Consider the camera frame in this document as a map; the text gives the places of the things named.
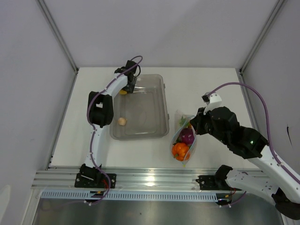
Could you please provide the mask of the white toy garlic bulb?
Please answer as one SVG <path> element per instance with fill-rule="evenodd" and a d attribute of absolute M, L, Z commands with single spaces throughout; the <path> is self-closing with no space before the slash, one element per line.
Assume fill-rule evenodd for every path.
<path fill-rule="evenodd" d="M 123 117 L 118 118 L 118 124 L 120 126 L 125 126 L 126 123 L 127 123 L 127 119 L 126 118 L 123 118 Z"/>

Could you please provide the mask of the orange toy pumpkin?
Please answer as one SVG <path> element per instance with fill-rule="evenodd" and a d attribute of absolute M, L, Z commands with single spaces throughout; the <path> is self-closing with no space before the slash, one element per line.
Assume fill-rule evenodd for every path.
<path fill-rule="evenodd" d="M 185 160 L 189 160 L 190 158 L 189 147 L 182 142 L 176 143 L 172 147 L 172 155 L 176 160 L 181 162 Z"/>

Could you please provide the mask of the white toy radish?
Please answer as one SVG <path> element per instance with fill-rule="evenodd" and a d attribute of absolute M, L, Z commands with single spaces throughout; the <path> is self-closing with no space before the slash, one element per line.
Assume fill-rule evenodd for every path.
<path fill-rule="evenodd" d="M 181 118 L 179 119 L 179 125 L 182 126 L 187 126 L 189 121 L 190 121 L 190 116 L 182 115 Z"/>

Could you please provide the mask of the yellow toy lemon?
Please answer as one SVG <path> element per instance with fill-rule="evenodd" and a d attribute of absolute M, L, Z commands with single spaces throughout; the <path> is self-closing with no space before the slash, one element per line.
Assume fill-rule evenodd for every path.
<path fill-rule="evenodd" d="M 120 95 L 126 95 L 127 93 L 128 93 L 128 92 L 125 91 L 125 90 L 120 90 L 120 91 L 119 91 L 119 94 L 120 94 Z"/>

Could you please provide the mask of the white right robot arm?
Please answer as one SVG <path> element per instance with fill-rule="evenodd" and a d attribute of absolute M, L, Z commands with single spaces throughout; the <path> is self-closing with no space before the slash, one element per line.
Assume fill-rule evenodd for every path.
<path fill-rule="evenodd" d="M 259 196 L 286 217 L 300 218 L 300 185 L 271 154 L 270 143 L 257 130 L 241 126 L 235 113 L 227 107 L 205 112 L 199 108 L 190 121 L 197 135 L 209 134 L 224 144 L 233 154 L 256 165 L 269 178 L 261 180 L 230 166 L 222 165 L 213 175 L 216 189 L 236 188 Z"/>

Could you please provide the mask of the clear zip top bag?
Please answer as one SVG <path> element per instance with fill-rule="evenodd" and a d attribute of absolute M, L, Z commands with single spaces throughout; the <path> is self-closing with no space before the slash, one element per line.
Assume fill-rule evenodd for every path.
<path fill-rule="evenodd" d="M 185 168 L 196 149 L 196 132 L 190 121 L 194 115 L 177 110 L 174 115 L 175 133 L 170 142 L 171 157 Z"/>

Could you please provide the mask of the purple toy onion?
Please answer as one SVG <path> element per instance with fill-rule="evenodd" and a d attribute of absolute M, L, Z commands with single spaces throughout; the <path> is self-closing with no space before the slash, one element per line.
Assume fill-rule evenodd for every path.
<path fill-rule="evenodd" d="M 183 130 L 181 130 L 179 134 L 179 140 L 181 143 L 184 143 L 186 145 L 192 145 L 195 140 L 192 128 L 184 128 Z"/>

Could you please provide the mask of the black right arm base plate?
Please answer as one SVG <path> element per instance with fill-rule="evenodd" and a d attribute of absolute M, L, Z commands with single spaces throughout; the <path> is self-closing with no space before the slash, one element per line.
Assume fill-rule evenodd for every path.
<path fill-rule="evenodd" d="M 195 180 L 201 190 L 220 190 L 220 191 L 230 191 L 234 190 L 226 183 L 228 176 L 216 176 L 216 175 L 199 175 Z"/>

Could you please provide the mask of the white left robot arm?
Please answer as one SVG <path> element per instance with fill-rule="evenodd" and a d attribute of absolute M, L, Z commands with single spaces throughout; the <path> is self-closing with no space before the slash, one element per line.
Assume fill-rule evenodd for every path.
<path fill-rule="evenodd" d="M 133 93 L 138 76 L 136 70 L 143 60 L 141 55 L 135 56 L 126 62 L 126 65 L 114 71 L 113 79 L 102 91 L 90 92 L 88 108 L 86 112 L 87 121 L 91 125 L 91 139 L 89 151 L 84 164 L 80 168 L 80 176 L 90 187 L 98 187 L 103 177 L 109 178 L 101 169 L 101 163 L 97 162 L 99 154 L 103 152 L 106 145 L 106 134 L 111 124 L 114 111 L 113 99 L 120 91 Z"/>

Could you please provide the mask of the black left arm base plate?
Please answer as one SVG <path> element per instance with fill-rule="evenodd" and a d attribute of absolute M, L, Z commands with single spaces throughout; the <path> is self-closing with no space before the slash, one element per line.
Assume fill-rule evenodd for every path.
<path fill-rule="evenodd" d="M 88 178 L 81 174 L 76 175 L 75 188 L 107 188 L 109 180 L 103 174 L 99 174 L 98 178 Z"/>

